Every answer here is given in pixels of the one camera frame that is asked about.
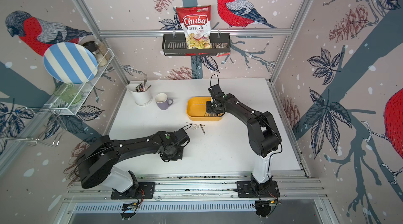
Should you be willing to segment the yellow plastic storage box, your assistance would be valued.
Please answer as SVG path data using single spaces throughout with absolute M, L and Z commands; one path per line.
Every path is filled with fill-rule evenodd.
M 192 121 L 219 121 L 221 117 L 215 117 L 206 112 L 206 102 L 211 101 L 211 97 L 193 97 L 187 103 L 187 116 Z

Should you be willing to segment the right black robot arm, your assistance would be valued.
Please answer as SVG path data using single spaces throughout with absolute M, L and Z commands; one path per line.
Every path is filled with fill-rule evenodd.
M 252 180 L 264 184 L 272 179 L 271 159 L 282 152 L 282 140 L 273 115 L 254 110 L 240 102 L 234 95 L 225 94 L 219 84 L 210 86 L 211 101 L 206 103 L 206 112 L 218 117 L 231 114 L 246 127 L 251 149 L 257 155 Z

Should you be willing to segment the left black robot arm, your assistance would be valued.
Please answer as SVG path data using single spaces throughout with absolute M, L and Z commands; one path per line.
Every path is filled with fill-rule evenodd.
M 183 128 L 174 132 L 158 131 L 151 136 L 130 140 L 112 140 L 108 135 L 102 136 L 76 159 L 81 187 L 90 189 L 103 185 L 123 197 L 134 198 L 140 191 L 134 173 L 115 165 L 147 154 L 158 154 L 165 163 L 178 161 L 189 143 L 190 137 Z

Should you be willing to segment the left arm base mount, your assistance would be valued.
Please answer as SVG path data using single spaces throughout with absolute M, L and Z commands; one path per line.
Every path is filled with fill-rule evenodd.
M 155 191 L 155 182 L 138 182 L 136 179 L 133 185 L 125 192 L 112 190 L 112 200 L 128 200 L 120 208 L 120 216 L 123 220 L 130 220 L 141 209 L 145 199 L 152 199 Z

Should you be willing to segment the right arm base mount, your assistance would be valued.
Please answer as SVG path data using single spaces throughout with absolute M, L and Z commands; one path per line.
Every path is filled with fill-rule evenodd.
M 280 192 L 278 183 L 272 178 L 264 183 L 251 175 L 250 181 L 237 181 L 235 191 L 239 198 L 257 198 L 255 201 L 256 215 L 268 218 L 279 204 Z

